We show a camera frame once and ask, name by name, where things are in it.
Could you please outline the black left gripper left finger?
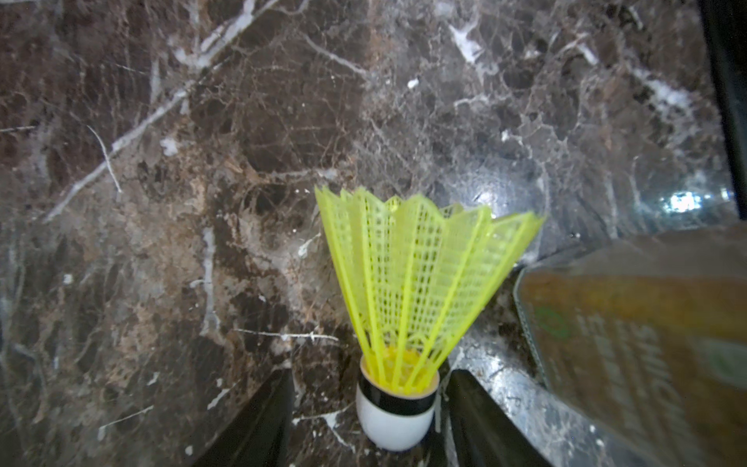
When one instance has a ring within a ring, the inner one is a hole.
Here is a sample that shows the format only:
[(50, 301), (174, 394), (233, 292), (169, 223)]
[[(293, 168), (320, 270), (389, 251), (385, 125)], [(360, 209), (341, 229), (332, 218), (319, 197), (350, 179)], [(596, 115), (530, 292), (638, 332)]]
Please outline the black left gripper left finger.
[(274, 371), (196, 466), (286, 466), (294, 410), (292, 371)]

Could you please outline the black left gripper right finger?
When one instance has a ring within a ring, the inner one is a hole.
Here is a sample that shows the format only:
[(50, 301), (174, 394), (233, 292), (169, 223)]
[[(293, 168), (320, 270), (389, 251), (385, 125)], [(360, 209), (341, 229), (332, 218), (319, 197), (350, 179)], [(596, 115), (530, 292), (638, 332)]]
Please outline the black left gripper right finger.
[(469, 371), (452, 371), (447, 398), (461, 466), (551, 466)]

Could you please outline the green shuttlecock low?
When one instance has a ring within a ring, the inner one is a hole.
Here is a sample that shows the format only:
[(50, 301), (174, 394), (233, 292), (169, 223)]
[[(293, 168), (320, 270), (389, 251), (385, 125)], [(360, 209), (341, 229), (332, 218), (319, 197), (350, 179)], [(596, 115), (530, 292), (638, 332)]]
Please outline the green shuttlecock low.
[(408, 451), (434, 421), (441, 365), (544, 220), (365, 189), (322, 187), (315, 200), (362, 352), (358, 420), (378, 448)]

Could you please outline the metal lidded shaker jar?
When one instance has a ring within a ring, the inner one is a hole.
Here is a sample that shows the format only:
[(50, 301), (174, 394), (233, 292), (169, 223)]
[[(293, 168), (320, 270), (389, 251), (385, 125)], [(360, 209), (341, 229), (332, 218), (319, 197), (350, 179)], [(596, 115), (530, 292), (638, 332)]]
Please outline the metal lidded shaker jar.
[(616, 239), (514, 290), (548, 389), (666, 466), (746, 462), (746, 226)]

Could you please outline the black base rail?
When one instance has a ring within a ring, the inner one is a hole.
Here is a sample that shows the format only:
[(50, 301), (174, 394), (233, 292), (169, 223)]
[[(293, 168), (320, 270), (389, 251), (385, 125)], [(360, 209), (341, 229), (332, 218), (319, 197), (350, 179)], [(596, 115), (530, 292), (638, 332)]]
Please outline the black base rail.
[(700, 17), (722, 116), (735, 203), (746, 219), (746, 3), (701, 0)]

